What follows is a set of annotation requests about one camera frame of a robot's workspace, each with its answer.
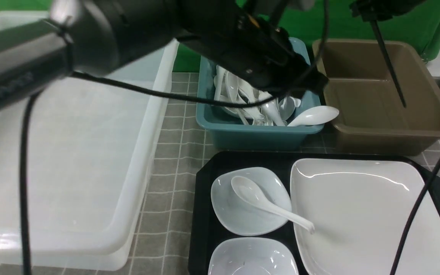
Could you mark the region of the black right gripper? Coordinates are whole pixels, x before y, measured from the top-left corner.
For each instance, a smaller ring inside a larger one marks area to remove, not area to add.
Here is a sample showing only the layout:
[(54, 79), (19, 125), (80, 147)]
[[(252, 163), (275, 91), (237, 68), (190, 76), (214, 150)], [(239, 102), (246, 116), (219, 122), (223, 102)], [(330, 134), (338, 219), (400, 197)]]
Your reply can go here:
[(409, 13), (424, 0), (355, 0), (349, 6), (353, 17), (362, 21), (386, 21)]

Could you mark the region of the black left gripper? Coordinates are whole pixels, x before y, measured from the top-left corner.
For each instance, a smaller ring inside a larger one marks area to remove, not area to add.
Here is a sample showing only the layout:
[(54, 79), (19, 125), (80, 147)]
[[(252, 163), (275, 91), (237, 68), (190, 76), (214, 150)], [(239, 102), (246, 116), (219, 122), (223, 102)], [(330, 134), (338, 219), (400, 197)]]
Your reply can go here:
[(296, 53), (284, 31), (243, 11), (194, 14), (179, 42), (272, 95), (320, 93), (328, 78)]

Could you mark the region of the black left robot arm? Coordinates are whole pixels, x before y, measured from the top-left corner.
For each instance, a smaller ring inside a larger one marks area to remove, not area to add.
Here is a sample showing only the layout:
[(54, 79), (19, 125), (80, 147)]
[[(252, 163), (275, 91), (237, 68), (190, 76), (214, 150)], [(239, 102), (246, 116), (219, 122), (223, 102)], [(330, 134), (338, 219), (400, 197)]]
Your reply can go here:
[[(219, 107), (257, 107), (281, 96), (323, 92), (328, 78), (308, 65), (273, 18), (255, 17), (256, 0), (55, 0), (47, 18), (0, 31), (0, 110), (75, 77), (164, 99)], [(183, 43), (201, 56), (269, 92), (271, 98), (235, 104), (157, 92), (105, 78), (166, 46)]]

